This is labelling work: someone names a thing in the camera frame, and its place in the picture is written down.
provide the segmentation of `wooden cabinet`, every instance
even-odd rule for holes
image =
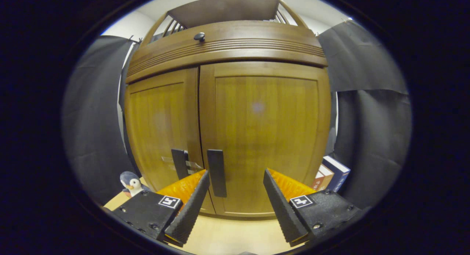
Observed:
[[[274,215],[264,169],[311,184],[328,137],[328,77],[315,67],[263,61],[203,65],[131,84],[126,98],[133,153],[154,190],[178,180],[163,160],[171,158],[172,148],[187,150],[190,161],[209,171],[207,150],[223,151],[227,197],[215,196],[211,186],[206,213]]]
[[[157,191],[178,181],[165,159],[171,149],[187,150],[203,166],[198,123],[198,68],[169,72],[126,88],[124,113],[134,157],[145,181]],[[215,213],[206,195],[202,211]]]
[[[171,149],[187,150],[211,173],[205,213],[274,216],[265,168],[311,185],[327,143],[331,102],[318,39],[282,0],[254,1],[199,0],[168,11],[127,73],[124,114],[137,166],[158,190],[178,180],[164,160]],[[173,20],[151,42],[166,17]],[[208,150],[223,151],[221,178]]]
[[[224,155],[227,197],[210,188],[217,214],[274,215],[266,168],[313,183],[329,128],[324,69],[260,61],[204,65],[199,95],[203,151]]]

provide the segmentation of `book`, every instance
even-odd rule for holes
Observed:
[[[333,178],[331,178],[329,185],[326,187],[326,190],[338,192],[351,170],[330,156],[324,156],[322,163],[334,173]]]
[[[322,184],[325,176],[321,172],[317,172],[315,176],[314,184],[312,185],[312,189],[318,191],[319,186]]]
[[[320,168],[318,169],[318,171],[321,172],[325,176],[325,178],[323,179],[323,182],[318,187],[318,190],[324,190],[331,182],[331,179],[333,178],[334,173],[330,169],[326,168],[326,166],[323,164],[320,165]]]

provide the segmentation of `blue book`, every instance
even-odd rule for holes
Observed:
[[[331,181],[326,187],[326,190],[332,190],[337,193],[351,170],[330,156],[324,156],[322,163],[334,173],[333,178],[331,178]]]

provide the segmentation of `screw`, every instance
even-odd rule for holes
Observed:
[[[155,225],[155,224],[153,224],[153,223],[150,224],[149,226],[150,226],[150,228],[152,228],[152,229],[155,229],[155,230],[158,229],[158,225]]]

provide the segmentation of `ceiling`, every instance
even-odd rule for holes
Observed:
[[[137,11],[156,21],[166,11],[192,1],[195,0],[153,0],[138,8]],[[330,27],[335,26],[348,18],[345,14],[321,0],[284,1],[297,14],[322,22]]]

